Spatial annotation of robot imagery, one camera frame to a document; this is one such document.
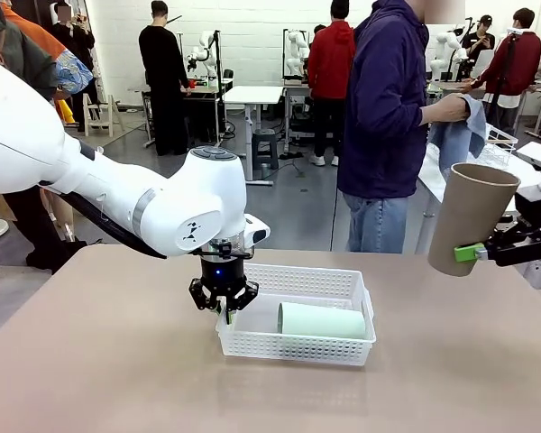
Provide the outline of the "person's right hand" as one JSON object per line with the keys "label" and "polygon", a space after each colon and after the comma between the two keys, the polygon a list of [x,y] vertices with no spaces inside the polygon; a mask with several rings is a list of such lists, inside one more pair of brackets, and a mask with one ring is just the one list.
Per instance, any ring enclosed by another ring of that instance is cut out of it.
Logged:
{"label": "person's right hand", "polygon": [[458,93],[447,95],[433,105],[423,106],[421,114],[420,125],[460,122],[469,116],[466,100],[463,94]]}

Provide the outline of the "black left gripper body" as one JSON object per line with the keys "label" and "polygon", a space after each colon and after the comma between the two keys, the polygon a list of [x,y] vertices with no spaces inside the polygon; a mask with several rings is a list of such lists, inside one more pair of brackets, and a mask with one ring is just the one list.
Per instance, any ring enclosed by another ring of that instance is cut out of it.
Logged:
{"label": "black left gripper body", "polygon": [[236,299],[244,291],[246,284],[243,268],[245,257],[245,253],[223,256],[220,253],[200,252],[201,292],[207,298]]}

